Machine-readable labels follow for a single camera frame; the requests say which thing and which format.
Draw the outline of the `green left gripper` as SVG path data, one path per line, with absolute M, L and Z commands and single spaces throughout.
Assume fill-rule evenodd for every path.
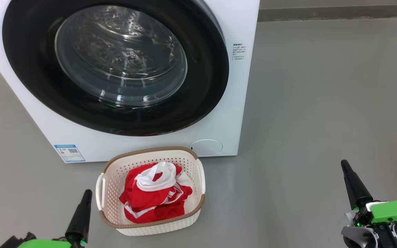
M 38 239 L 33 233 L 28 232 L 24 238 L 11 236 L 0 248 L 84 248 L 89 234 L 91 203 L 92 191 L 87 189 L 70 221 L 65 237 Z

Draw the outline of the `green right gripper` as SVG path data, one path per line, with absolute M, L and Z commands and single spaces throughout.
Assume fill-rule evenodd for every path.
M 397 200 L 374 200 L 346 159 L 341 160 L 341 168 L 351 209 L 357 210 L 352 216 L 352 226 L 368 227 L 376 223 L 397 222 Z

